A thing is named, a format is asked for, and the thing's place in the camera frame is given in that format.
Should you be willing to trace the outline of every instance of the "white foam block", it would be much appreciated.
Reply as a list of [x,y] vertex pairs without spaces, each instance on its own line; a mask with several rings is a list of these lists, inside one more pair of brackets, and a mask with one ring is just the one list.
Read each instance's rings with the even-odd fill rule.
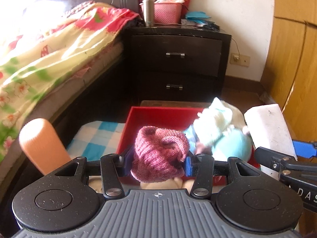
[[[291,135],[278,104],[252,107],[244,114],[256,148],[264,147],[296,158]],[[261,165],[261,171],[278,179],[278,172]]]

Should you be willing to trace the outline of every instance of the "metal thermos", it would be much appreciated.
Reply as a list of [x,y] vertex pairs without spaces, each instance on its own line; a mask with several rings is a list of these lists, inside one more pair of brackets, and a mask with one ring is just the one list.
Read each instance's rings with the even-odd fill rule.
[[154,0],[142,0],[145,26],[154,26]]

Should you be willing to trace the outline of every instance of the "white knitted fabric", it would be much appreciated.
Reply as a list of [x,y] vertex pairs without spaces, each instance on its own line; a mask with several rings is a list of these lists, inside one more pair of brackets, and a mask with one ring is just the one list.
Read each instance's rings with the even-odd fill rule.
[[207,147],[220,138],[232,120],[232,110],[225,107],[217,97],[197,115],[199,118],[194,120],[194,130],[199,141]]
[[241,111],[235,106],[228,104],[225,101],[221,101],[221,102],[226,108],[229,108],[232,111],[232,120],[230,124],[232,124],[236,129],[242,130],[243,127],[246,126],[246,123],[244,121],[244,117]]

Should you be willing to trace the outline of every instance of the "blue plastic part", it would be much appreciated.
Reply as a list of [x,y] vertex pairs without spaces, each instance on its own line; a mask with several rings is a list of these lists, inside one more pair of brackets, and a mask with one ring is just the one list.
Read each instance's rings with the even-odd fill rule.
[[195,177],[197,175],[198,160],[191,152],[188,152],[183,168],[186,177]]
[[303,142],[299,140],[293,140],[293,146],[297,156],[311,158],[317,156],[317,149],[314,148],[312,143]]
[[134,156],[134,146],[131,146],[127,148],[123,154],[124,155],[124,167],[123,167],[123,173],[124,176],[129,176],[132,168],[132,161],[133,161],[133,156]]

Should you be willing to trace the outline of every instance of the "stuffed toy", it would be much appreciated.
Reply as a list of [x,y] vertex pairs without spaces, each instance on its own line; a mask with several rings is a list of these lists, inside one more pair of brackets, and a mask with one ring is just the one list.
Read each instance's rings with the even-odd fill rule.
[[232,156],[250,159],[252,141],[238,108],[215,98],[197,115],[198,119],[184,131],[193,154],[210,154],[217,161]]

